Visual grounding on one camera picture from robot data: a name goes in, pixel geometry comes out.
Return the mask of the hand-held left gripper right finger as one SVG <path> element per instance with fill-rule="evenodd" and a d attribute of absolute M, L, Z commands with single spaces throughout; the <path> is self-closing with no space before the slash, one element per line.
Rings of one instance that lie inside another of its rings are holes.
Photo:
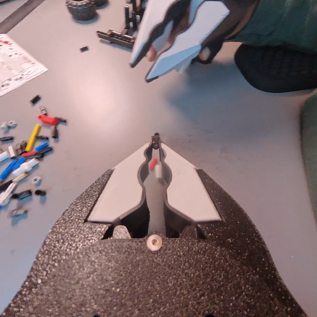
<path fill-rule="evenodd" d="M 166 144 L 160 145 L 162 176 L 167 184 L 167 207 L 194 223 L 221 221 L 221 216 L 198 174 L 198 168 Z"/>

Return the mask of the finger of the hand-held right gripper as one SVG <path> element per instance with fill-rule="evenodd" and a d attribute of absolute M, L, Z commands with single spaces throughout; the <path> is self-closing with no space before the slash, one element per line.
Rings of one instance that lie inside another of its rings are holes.
<path fill-rule="evenodd" d="M 202 2 L 188 29 L 178 34 L 172 45 L 159 54 L 145 80 L 151 82 L 172 70 L 184 71 L 200 53 L 204 40 L 228 14 L 229 9 L 221 1 Z"/>
<path fill-rule="evenodd" d="M 133 45 L 130 66 L 134 68 L 147 54 L 152 43 L 163 34 L 170 21 L 174 21 L 172 33 L 188 18 L 189 0 L 150 0 L 139 25 Z"/>

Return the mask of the pile of small toy pieces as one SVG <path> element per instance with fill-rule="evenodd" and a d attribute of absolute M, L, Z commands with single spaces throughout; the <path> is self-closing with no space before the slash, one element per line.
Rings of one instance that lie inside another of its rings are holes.
<path fill-rule="evenodd" d="M 34 126 L 32 134 L 27 141 L 21 141 L 14 144 L 15 137 L 9 135 L 10 130 L 17 127 L 17 121 L 5 121 L 1 123 L 1 145 L 7 145 L 6 149 L 1 148 L 1 165 L 7 162 L 7 166 L 1 170 L 0 174 L 0 207 L 6 208 L 11 201 L 17 203 L 16 207 L 9 212 L 11 218 L 26 217 L 29 210 L 22 204 L 24 200 L 30 201 L 33 196 L 45 198 L 46 190 L 32 189 L 16 192 L 20 183 L 26 181 L 30 173 L 38 168 L 39 163 L 54 148 L 50 140 L 57 142 L 59 140 L 59 125 L 67 125 L 68 120 L 63 117 L 49 116 L 43 105 L 39 106 L 40 115 L 37 119 L 40 123 Z"/>

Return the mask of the person's clothed body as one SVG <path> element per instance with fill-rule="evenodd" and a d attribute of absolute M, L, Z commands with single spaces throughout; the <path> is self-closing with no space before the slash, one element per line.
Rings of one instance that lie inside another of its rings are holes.
<path fill-rule="evenodd" d="M 317 94 L 309 97 L 301 110 L 300 142 L 312 211 L 317 220 Z"/>

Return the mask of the grey desk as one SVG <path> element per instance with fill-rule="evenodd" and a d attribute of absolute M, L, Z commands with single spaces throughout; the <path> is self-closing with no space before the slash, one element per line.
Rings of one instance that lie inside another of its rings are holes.
<path fill-rule="evenodd" d="M 59 140 L 32 175 L 43 200 L 29 213 L 1 210 L 1 313 L 16 295 L 49 230 L 107 169 L 158 132 L 175 152 L 207 172 L 247 212 L 299 304 L 316 316 L 316 223 L 302 165 L 299 113 L 310 93 L 269 94 L 242 77 L 225 43 L 211 65 L 194 64 L 146 83 L 146 60 L 100 42 L 96 31 L 120 30 L 124 1 L 110 1 L 92 22 L 76 22 L 65 1 L 44 1 L 8 32 L 48 71 L 1 97 L 1 123 L 18 122 L 14 144 L 27 141 L 39 102 L 63 117 Z M 80 47 L 89 46 L 86 52 Z"/>

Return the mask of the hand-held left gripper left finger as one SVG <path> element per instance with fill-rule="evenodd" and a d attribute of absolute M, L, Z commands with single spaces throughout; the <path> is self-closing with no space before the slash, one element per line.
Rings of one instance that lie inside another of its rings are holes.
<path fill-rule="evenodd" d="M 146 143 L 112 169 L 87 221 L 139 226 L 149 218 L 144 181 L 153 147 Z"/>

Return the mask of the sticker sheet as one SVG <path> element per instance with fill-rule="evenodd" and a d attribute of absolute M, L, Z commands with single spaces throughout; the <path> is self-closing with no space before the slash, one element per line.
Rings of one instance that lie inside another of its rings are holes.
<path fill-rule="evenodd" d="M 0 96 L 17 89 L 48 69 L 7 34 L 0 34 Z"/>

